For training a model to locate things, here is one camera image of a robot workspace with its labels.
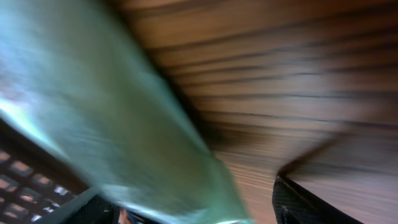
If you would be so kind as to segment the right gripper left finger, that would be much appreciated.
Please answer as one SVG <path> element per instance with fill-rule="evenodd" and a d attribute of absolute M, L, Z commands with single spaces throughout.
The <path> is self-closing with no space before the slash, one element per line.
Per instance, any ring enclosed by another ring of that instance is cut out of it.
<path fill-rule="evenodd" d="M 34 224 L 118 224 L 119 214 L 120 207 L 92 187 Z"/>

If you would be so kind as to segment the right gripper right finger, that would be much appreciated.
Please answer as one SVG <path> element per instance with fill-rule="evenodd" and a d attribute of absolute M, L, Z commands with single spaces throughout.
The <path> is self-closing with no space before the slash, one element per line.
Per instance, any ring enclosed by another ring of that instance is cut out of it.
<path fill-rule="evenodd" d="M 362 224 L 286 176 L 277 176 L 272 206 L 278 224 Z"/>

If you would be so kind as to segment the mint green white packet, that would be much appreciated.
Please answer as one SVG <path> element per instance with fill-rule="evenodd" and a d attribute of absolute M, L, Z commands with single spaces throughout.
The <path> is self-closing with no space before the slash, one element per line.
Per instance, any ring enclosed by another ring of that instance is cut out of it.
<path fill-rule="evenodd" d="M 226 166 L 106 1 L 1 2 L 1 118 L 160 223 L 251 223 Z"/>

